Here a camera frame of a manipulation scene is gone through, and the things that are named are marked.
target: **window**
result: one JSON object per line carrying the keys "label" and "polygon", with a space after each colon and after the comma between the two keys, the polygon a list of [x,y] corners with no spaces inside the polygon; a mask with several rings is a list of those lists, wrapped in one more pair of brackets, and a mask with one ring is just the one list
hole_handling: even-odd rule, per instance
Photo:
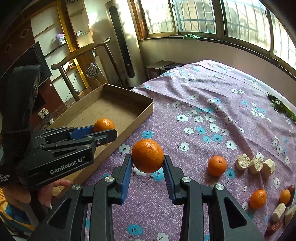
{"label": "window", "polygon": [[173,32],[168,0],[141,0],[149,34]]}
{"label": "window", "polygon": [[193,33],[204,41],[215,39],[234,47],[242,46],[296,78],[296,47],[261,1],[131,0],[131,3],[140,39]]}
{"label": "window", "polygon": [[259,0],[223,0],[228,36],[270,50],[270,29],[265,6]]}
{"label": "window", "polygon": [[216,33],[211,0],[176,0],[174,9],[181,32]]}
{"label": "window", "polygon": [[296,69],[296,49],[279,20],[271,14],[274,30],[274,54]]}

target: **bed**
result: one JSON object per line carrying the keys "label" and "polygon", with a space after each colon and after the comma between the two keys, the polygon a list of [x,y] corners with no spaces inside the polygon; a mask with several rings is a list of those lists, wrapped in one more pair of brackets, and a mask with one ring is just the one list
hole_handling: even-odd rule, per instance
{"label": "bed", "polygon": [[[296,108],[258,79],[210,60],[170,70],[132,91],[153,98],[154,112],[85,185],[110,175],[137,141],[151,138],[186,176],[203,185],[225,185],[264,234],[281,191],[296,181],[295,124],[272,109],[267,92],[282,99],[293,112]],[[234,161],[240,154],[272,159],[276,170],[268,180],[247,170],[237,172]],[[208,160],[216,155],[228,162],[220,178],[206,170]],[[248,200],[257,189],[265,189],[268,199],[263,208],[254,211],[248,208]],[[134,167],[127,200],[122,206],[113,206],[115,240],[179,240],[182,212],[183,207],[174,206],[168,197],[161,169],[146,174]],[[204,213],[208,240],[206,205]],[[283,231],[282,225],[266,240],[277,240]]]}

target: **decorative emblem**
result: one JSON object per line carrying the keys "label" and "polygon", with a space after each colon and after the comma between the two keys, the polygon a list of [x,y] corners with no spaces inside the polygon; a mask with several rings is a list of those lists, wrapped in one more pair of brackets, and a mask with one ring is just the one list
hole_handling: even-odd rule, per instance
{"label": "decorative emblem", "polygon": [[85,71],[86,76],[87,77],[90,77],[90,78],[95,77],[98,74],[98,72],[99,72],[99,67],[95,63],[89,64],[86,67],[86,71]]}

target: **window sill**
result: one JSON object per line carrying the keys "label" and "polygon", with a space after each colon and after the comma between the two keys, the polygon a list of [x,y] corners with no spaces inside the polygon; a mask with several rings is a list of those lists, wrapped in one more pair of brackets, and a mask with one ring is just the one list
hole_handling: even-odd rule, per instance
{"label": "window sill", "polygon": [[[139,42],[143,42],[143,41],[149,41],[149,40],[157,40],[157,39],[183,39],[182,35],[176,35],[176,36],[167,36],[167,37],[154,37],[154,38],[146,38],[146,39],[140,39],[138,40]],[[280,70],[282,70],[283,72],[285,72],[287,75],[289,75],[294,81],[296,81],[296,75],[292,74],[290,71],[288,71],[287,69],[285,69],[283,66],[280,65],[280,62],[274,58],[271,57],[267,57],[261,53],[258,53],[256,51],[253,51],[251,49],[248,49],[246,47],[228,42],[228,41],[223,41],[223,40],[218,40],[218,39],[212,39],[212,38],[205,38],[205,37],[198,37],[197,40],[189,40],[189,41],[207,41],[207,42],[212,42],[212,43],[219,43],[219,44],[224,44],[224,45],[228,45],[234,48],[238,48],[241,50],[244,50],[248,53],[254,54],[257,57],[260,57],[262,59],[264,59],[265,61],[268,61],[269,63],[273,64],[274,66],[278,67]]]}

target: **human hand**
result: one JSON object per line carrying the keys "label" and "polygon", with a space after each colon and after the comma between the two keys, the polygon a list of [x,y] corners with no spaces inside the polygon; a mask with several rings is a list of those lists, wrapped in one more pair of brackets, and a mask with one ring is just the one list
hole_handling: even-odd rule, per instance
{"label": "human hand", "polygon": [[[50,183],[44,187],[42,187],[38,192],[38,200],[42,205],[47,207],[50,206],[52,201],[52,190],[54,187],[64,186],[68,187],[72,185],[73,182],[66,179],[59,179],[53,183]],[[2,188],[3,194],[7,200],[7,202],[15,207],[18,207],[22,210],[20,202],[30,203],[31,195],[30,192],[18,183],[10,183]]]}

